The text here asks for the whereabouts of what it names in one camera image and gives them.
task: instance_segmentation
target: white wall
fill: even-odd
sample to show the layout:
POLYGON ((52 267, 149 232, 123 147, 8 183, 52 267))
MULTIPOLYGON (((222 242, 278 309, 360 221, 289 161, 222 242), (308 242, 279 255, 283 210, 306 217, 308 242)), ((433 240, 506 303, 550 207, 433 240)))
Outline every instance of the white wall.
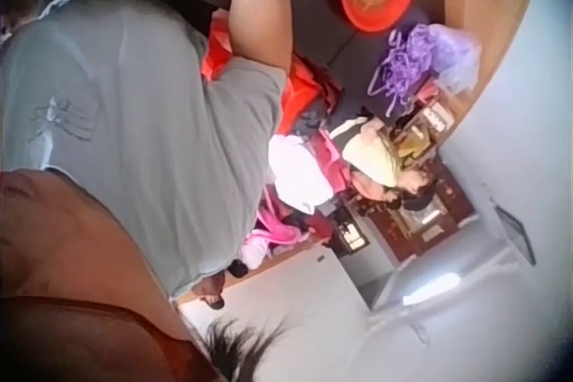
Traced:
POLYGON ((478 219, 397 273, 385 304, 400 302, 404 295, 446 273, 468 275, 506 248, 508 245, 494 239, 485 223, 478 219))
POLYGON ((339 380, 531 380, 547 351, 546 328, 523 279, 500 275, 370 335, 339 380), (427 346, 408 322, 418 323, 427 346))
POLYGON ((331 381, 334 369, 361 346, 369 313, 337 257, 322 247, 230 287, 225 299, 220 312, 199 301, 182 312, 200 333, 217 317, 261 330, 284 319, 289 327, 261 366, 265 382, 331 381))
POLYGON ((499 70, 442 148, 462 183, 479 177, 525 223, 538 265, 524 275, 556 331, 570 322, 571 93, 571 0, 531 0, 499 70))

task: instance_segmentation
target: red fabric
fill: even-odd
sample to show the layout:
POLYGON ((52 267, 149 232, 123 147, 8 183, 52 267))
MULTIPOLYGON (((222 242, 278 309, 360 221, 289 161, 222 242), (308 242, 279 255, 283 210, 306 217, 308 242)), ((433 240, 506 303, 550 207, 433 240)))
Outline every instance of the red fabric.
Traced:
POLYGON ((313 136, 310 144, 319 168, 332 190, 335 193, 345 190, 350 183, 350 170, 326 132, 313 136))
MULTIPOLYGON (((215 18, 211 23, 209 49, 201 66, 203 76, 208 80, 216 78, 230 59, 231 48, 227 22, 224 19, 215 18)), ((317 98, 321 90, 313 73, 297 55, 293 55, 291 72, 281 99, 283 115, 277 134, 289 134, 296 118, 317 98)), ((330 90, 327 91, 325 98, 332 105, 335 102, 335 95, 330 90)))
POLYGON ((313 234, 319 239, 319 242, 327 242, 334 233, 334 222, 319 212, 306 216, 304 222, 314 230, 313 234))

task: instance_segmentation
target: woman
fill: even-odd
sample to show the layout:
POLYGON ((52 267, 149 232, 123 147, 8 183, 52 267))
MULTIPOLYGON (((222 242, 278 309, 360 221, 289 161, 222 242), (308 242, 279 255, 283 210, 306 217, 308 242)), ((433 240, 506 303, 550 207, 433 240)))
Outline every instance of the woman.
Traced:
POLYGON ((400 189, 416 195, 429 183, 428 175, 419 169, 402 169, 389 142, 380 130, 384 123, 379 118, 368 120, 364 116, 347 120, 329 132, 330 139, 346 160, 364 177, 391 189, 400 189))

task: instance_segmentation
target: yellow shirt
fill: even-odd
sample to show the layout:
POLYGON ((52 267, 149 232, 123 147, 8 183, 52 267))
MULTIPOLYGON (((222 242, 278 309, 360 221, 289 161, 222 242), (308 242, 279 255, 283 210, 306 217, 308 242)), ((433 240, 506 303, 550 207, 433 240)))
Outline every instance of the yellow shirt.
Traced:
MULTIPOLYGON (((348 120, 335 129, 330 137, 334 138, 353 125, 365 122, 365 118, 348 120)), ((379 134, 368 142, 364 141, 362 134, 356 134, 342 149, 342 158, 377 183, 387 187, 398 185, 398 159, 389 143, 379 134)))

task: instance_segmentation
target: pink garment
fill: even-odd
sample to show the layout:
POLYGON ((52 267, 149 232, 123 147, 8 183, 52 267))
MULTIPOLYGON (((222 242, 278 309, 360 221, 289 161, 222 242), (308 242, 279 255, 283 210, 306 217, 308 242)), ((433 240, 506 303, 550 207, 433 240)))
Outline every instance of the pink garment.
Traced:
POLYGON ((329 135, 321 130, 311 138, 309 144, 332 190, 337 193, 348 188, 350 170, 329 135))
POLYGON ((268 231, 254 230, 261 237, 265 237, 268 243, 279 245, 292 245, 298 243, 301 239, 301 232, 298 228, 291 225, 284 225, 278 219, 275 212, 273 201, 269 195, 267 187, 263 188, 263 196, 267 208, 260 208, 257 212, 257 218, 267 227, 268 231))

